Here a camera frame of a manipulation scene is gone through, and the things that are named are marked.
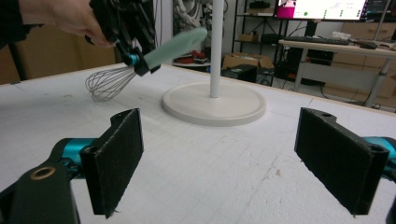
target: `whisk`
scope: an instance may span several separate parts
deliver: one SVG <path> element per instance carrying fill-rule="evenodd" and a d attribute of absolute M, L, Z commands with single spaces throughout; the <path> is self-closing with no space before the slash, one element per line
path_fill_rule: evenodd
<path fill-rule="evenodd" d="M 191 48 L 203 41 L 206 35 L 207 30 L 205 28 L 197 28 L 176 35 L 174 38 L 143 57 L 131 54 L 131 65 L 91 74 L 85 80 L 85 86 L 91 93 L 95 102 L 111 100 L 125 88 L 132 78 L 134 78 L 136 75 L 135 66 L 138 63 L 146 63 L 147 68 L 151 70 L 167 60 L 174 59 L 177 56 L 189 52 Z M 143 76 L 147 71 L 141 73 L 139 73 L 139 75 Z"/>

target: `white table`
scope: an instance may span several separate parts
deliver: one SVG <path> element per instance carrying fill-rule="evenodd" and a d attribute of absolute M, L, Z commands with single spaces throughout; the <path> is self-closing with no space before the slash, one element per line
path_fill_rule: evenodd
<path fill-rule="evenodd" d="M 361 49 L 358 46 L 327 45 L 287 40 L 279 40 L 279 44 L 287 47 L 303 49 L 303 54 L 294 84 L 295 91 L 298 91 L 303 77 L 316 81 L 329 82 L 332 84 L 339 84 L 347 87 L 367 90 L 371 92 L 370 96 L 365 102 L 365 105 L 368 107 L 373 105 L 377 92 L 387 75 L 390 63 L 396 58 L 396 51 L 389 49 Z M 369 72 L 331 67 L 315 63 L 306 63 L 306 54 L 308 53 L 309 49 L 359 54 L 385 58 L 386 60 L 381 68 L 381 71 L 379 71 L 377 74 L 373 74 Z"/>
<path fill-rule="evenodd" d="M 395 114 L 244 83 L 265 96 L 261 119 L 198 126 L 169 116 L 161 99 L 176 85 L 209 81 L 208 75 L 163 65 L 135 77 L 113 100 L 95 103 L 85 78 L 109 67 L 0 87 L 0 190 L 44 161 L 60 139 L 99 137 L 112 115 L 139 107 L 145 152 L 119 212 L 109 220 L 93 215 L 85 180 L 71 181 L 84 224 L 385 222 L 394 183 L 381 179 L 370 214 L 353 217 L 306 169 L 294 141 L 302 106 L 335 115 L 361 136 L 395 137 Z"/>

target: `black sleeve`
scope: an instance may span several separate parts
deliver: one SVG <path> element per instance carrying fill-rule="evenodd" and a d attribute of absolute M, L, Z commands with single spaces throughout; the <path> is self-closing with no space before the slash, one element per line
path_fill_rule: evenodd
<path fill-rule="evenodd" d="M 23 25 L 18 0 L 0 0 L 0 49 L 24 40 L 32 26 Z"/>

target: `table leg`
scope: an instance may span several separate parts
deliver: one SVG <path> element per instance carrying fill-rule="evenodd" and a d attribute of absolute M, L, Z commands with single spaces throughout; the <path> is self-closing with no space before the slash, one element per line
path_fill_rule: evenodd
<path fill-rule="evenodd" d="M 372 90 L 370 92 L 369 97 L 367 98 L 366 103 L 364 104 L 367 107 L 372 107 L 374 103 L 374 99 L 376 95 L 378 94 L 378 90 L 382 85 L 382 82 L 384 81 L 385 77 L 387 76 L 387 72 L 390 66 L 390 63 L 392 62 L 392 59 L 386 59 L 384 65 L 381 68 L 381 71 L 378 73 L 378 78 L 376 79 L 375 84 L 372 87 Z"/>
<path fill-rule="evenodd" d="M 305 70 L 305 62 L 306 62 L 306 54 L 308 53 L 308 49 L 303 49 L 303 54 L 301 55 L 300 64 L 298 66 L 297 77 L 294 82 L 294 91 L 298 91 L 301 83 L 301 79 L 303 79 L 303 73 Z"/>

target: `computer screen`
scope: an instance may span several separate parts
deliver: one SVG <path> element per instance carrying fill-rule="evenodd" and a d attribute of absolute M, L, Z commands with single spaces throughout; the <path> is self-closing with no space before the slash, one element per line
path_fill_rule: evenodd
<path fill-rule="evenodd" d="M 370 0 L 369 4 L 367 5 L 367 10 L 364 15 L 364 19 L 366 21 L 379 21 L 381 19 L 381 16 L 384 12 L 385 6 L 387 5 L 388 0 Z M 395 12 L 391 12 L 395 8 L 396 1 L 392 0 L 390 1 L 384 21 L 387 22 L 395 22 L 396 17 L 392 15 Z"/>
<path fill-rule="evenodd" d="M 276 0 L 274 16 L 283 20 L 360 21 L 369 0 Z"/>

